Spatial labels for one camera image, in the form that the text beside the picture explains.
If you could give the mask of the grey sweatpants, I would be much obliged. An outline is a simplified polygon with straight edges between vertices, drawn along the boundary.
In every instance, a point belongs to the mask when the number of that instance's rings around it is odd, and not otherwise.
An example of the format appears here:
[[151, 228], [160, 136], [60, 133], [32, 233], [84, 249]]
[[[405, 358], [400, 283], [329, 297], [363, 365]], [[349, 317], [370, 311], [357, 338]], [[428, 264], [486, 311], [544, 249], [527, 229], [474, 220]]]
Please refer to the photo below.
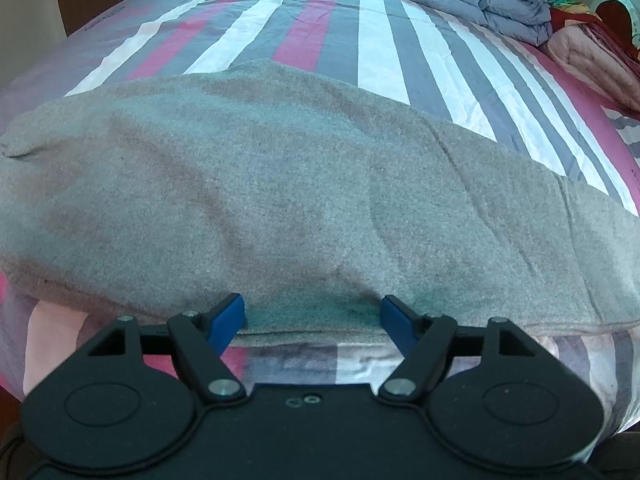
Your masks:
[[639, 321], [639, 220], [582, 181], [268, 60], [55, 100], [1, 138], [1, 269], [167, 318], [229, 292], [253, 334], [376, 330], [394, 295], [536, 335]]

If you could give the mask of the striped pillow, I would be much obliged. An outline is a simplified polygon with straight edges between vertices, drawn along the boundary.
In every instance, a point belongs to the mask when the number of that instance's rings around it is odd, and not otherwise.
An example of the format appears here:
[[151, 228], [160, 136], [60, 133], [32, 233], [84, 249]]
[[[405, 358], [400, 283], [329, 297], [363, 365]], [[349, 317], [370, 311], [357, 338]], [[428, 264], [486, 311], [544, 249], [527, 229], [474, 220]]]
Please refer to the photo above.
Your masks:
[[608, 118], [618, 136], [622, 139], [629, 153], [636, 163], [640, 162], [640, 122], [638, 118], [622, 114], [618, 110], [611, 110], [603, 107], [605, 116]]

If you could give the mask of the folded pink blanket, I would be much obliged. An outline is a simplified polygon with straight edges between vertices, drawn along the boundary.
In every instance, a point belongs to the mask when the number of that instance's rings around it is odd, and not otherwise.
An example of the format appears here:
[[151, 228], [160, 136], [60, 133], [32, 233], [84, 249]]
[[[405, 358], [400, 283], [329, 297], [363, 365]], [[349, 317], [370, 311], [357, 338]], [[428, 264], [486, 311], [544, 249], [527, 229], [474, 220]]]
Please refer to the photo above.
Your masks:
[[562, 70], [619, 107], [639, 111], [639, 62], [600, 28], [570, 25], [542, 46]]

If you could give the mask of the striped bed with sheet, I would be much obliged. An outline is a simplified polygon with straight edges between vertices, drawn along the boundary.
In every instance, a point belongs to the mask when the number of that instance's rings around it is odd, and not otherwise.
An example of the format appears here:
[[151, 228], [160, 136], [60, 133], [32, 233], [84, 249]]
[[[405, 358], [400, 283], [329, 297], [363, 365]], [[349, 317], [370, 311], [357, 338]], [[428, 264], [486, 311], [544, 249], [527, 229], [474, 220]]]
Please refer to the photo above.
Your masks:
[[[181, 74], [224, 38], [229, 66], [270, 58], [323, 76], [382, 90], [419, 110], [483, 136], [516, 143], [533, 133], [536, 162], [556, 162], [639, 212], [639, 164], [605, 116], [618, 110], [526, 44], [406, 0], [277, 0], [266, 18], [260, 0], [125, 0], [74, 32], [1, 89], [1, 134], [11, 120], [62, 98], [114, 51], [106, 84]], [[112, 318], [20, 294], [1, 274], [1, 392], [24, 394]], [[639, 422], [639, 324], [621, 332], [540, 337], [590, 382], [612, 417], [608, 430]], [[390, 344], [329, 344], [264, 350], [232, 348], [224, 358], [258, 382], [379, 385], [399, 360]]]

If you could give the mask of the colourful red blanket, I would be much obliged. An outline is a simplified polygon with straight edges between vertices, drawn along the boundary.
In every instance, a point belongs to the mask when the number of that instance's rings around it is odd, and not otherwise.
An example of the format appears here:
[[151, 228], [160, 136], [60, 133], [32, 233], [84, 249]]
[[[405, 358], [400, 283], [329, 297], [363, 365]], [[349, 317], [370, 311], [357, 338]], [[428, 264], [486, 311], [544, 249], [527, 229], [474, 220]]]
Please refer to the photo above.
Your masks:
[[551, 24], [554, 32], [565, 26], [586, 24], [597, 29], [634, 61], [638, 61], [639, 48], [636, 48], [629, 40], [620, 39], [608, 25], [603, 23], [599, 15], [590, 9], [590, 6], [576, 0], [547, 0], [547, 2], [550, 6]]

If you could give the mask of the red wooden headboard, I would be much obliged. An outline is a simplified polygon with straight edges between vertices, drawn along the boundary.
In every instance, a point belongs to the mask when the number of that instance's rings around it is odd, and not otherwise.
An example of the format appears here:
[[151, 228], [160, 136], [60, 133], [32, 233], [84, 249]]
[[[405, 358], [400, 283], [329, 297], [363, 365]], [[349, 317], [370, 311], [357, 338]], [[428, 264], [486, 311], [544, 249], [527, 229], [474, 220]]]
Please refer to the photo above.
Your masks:
[[620, 39], [639, 47], [639, 9], [631, 0], [593, 0], [590, 9], [599, 15]]

